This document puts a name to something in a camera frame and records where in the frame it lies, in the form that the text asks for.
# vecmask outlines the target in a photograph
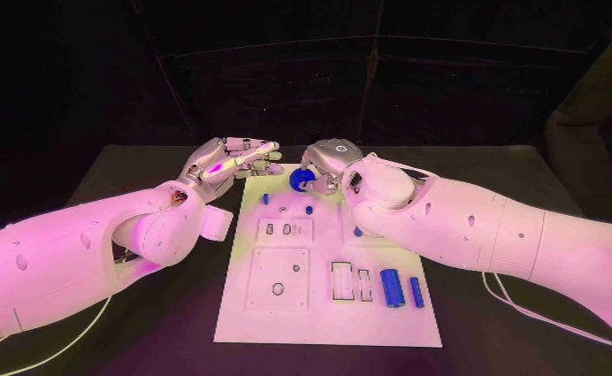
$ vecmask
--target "grey surface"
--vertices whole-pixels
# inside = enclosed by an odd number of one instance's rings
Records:
[[[194,147],[105,147],[71,204],[174,179],[193,150]],[[579,214],[531,147],[363,150],[475,183],[523,203]],[[284,162],[298,162],[302,151],[304,147],[284,148]],[[240,187],[242,182],[216,202],[236,214]],[[37,374],[609,374],[609,347],[513,311],[485,292],[480,273],[426,259],[442,349],[213,343],[235,224],[236,221],[225,242],[200,240],[179,265],[148,276],[114,297],[94,331]],[[523,280],[505,280],[518,303],[611,336],[603,322],[579,304]],[[9,365],[0,363],[0,372],[30,364],[68,343],[98,307],[19,335],[13,345],[6,345]]]

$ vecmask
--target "blue object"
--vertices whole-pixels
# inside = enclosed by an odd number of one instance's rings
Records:
[[[297,192],[305,192],[305,190],[300,188],[300,183],[311,181],[315,178],[315,174],[308,169],[302,170],[301,168],[297,168],[289,175],[289,186]]]
[[[415,297],[415,305],[425,308],[423,295],[420,294],[420,286],[418,285],[418,277],[410,277],[412,295]]]
[[[399,308],[406,305],[405,292],[402,291],[402,282],[395,268],[380,271],[383,281],[384,300],[389,308]]]

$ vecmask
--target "white board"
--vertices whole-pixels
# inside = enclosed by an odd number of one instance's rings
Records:
[[[288,175],[298,165],[284,167],[284,176],[246,181],[215,342],[439,348],[419,256],[383,238],[354,236],[341,195],[295,192]],[[269,195],[268,205],[264,193]],[[311,215],[307,206],[314,208]],[[272,234],[265,232],[271,222],[262,223],[264,219],[272,219]],[[284,226],[285,220],[291,220],[285,223],[291,227],[311,228],[282,234],[276,226]],[[334,262],[350,263],[353,300],[333,300]],[[399,271],[406,299],[400,308],[386,307],[380,282],[386,268]],[[372,301],[361,300],[360,270],[369,271]],[[420,309],[409,287],[415,276],[425,301]]]

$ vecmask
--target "robotic hand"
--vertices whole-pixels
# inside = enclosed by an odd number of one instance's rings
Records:
[[[307,147],[291,179],[301,180],[297,190],[340,190],[366,234],[445,265],[537,283],[612,326],[611,224],[527,206],[373,153],[364,157],[346,140]]]
[[[210,140],[177,181],[42,214],[0,230],[0,337],[48,325],[179,263],[202,235],[223,241],[232,213],[206,205],[235,178],[284,168],[278,143]],[[114,261],[112,242],[134,252]]]

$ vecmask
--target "black backdrop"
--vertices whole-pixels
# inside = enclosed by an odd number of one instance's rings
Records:
[[[4,0],[1,221],[62,206],[108,143],[528,142],[609,3]]]

